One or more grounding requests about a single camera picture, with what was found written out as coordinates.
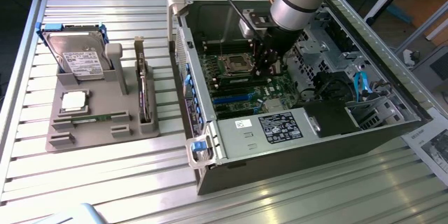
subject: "hard drive label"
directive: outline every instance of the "hard drive label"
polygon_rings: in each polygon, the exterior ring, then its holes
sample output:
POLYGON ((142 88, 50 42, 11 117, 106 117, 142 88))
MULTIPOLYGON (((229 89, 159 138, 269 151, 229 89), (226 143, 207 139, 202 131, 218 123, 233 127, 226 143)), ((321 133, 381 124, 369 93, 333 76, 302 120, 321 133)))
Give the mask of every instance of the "hard drive label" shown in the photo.
POLYGON ((270 144, 301 138, 301 132, 290 112, 258 117, 265 139, 270 144))
POLYGON ((102 74, 98 55, 94 51, 65 52, 62 55, 74 76, 102 74))

